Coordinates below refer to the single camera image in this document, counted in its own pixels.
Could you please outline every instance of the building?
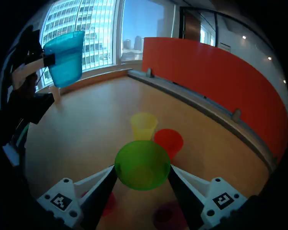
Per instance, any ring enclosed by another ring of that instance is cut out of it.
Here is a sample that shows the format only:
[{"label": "building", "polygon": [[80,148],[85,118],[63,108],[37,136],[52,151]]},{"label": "building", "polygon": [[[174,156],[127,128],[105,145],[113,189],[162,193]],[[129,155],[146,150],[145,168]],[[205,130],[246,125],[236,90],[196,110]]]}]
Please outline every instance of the building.
[{"label": "building", "polygon": [[[44,20],[40,36],[41,46],[57,36],[85,31],[82,69],[113,63],[111,28],[115,0],[62,0],[55,2]],[[48,68],[44,72],[44,85],[52,82]]]},{"label": "building", "polygon": [[140,36],[136,36],[134,39],[134,50],[142,50],[142,38]]},{"label": "building", "polygon": [[123,43],[123,49],[131,49],[131,40],[126,39]]}]

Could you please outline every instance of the window sill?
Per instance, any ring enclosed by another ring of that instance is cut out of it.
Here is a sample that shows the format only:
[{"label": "window sill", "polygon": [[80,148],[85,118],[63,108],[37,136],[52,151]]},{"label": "window sill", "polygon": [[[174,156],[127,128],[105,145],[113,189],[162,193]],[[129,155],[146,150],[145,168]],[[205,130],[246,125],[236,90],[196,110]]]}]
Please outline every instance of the window sill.
[{"label": "window sill", "polygon": [[[105,74],[107,72],[119,71],[119,70],[123,70],[123,69],[134,69],[134,70],[141,71],[141,68],[142,68],[142,61],[128,61],[127,63],[122,63],[120,65],[102,66],[102,67],[98,67],[96,69],[84,70],[82,72],[82,76],[79,79],[79,81],[81,81],[85,78],[90,78],[90,77],[95,77],[95,76],[100,75],[100,74]],[[50,86],[53,86],[53,82],[47,84],[42,89],[37,90],[36,93],[40,93],[40,94],[49,93],[49,87]]]}]

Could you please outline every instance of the blue cup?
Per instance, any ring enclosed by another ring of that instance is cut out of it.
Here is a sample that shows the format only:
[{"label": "blue cup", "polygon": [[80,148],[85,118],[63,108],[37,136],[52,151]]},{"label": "blue cup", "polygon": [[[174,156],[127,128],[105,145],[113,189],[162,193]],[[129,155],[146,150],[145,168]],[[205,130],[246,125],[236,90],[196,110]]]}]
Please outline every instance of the blue cup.
[{"label": "blue cup", "polygon": [[45,44],[45,55],[55,54],[55,65],[48,68],[56,87],[69,86],[81,78],[84,34],[67,33]]}]

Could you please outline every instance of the skyscraper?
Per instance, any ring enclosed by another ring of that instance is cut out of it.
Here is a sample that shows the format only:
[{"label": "skyscraper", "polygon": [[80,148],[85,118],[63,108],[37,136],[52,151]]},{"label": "skyscraper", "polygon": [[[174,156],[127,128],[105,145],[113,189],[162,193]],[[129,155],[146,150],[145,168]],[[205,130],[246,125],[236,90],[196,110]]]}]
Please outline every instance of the skyscraper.
[{"label": "skyscraper", "polygon": [[142,38],[140,36],[136,36],[134,39],[134,50],[142,50]]},{"label": "skyscraper", "polygon": [[123,43],[123,49],[131,49],[131,40],[126,39]]}]

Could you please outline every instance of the green cup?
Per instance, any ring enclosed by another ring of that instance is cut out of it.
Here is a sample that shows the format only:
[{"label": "green cup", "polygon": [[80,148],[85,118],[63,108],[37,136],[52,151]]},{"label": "green cup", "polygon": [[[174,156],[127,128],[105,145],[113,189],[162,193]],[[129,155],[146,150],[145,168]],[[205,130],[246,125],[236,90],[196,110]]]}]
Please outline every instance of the green cup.
[{"label": "green cup", "polygon": [[118,152],[114,167],[123,184],[145,191],[158,187],[167,179],[170,158],[166,150],[153,141],[133,141]]}]

